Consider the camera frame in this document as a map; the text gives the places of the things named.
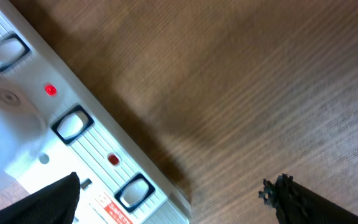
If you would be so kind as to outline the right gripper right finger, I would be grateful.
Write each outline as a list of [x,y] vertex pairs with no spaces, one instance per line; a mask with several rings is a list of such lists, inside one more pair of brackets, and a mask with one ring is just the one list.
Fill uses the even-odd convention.
[[279,224],[358,224],[358,216],[282,174],[273,183],[263,180],[259,198],[275,210]]

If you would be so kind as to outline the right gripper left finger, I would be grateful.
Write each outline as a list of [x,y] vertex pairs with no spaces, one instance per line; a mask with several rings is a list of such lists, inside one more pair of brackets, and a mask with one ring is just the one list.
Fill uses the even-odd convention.
[[72,224],[80,199],[76,172],[0,210],[0,224]]

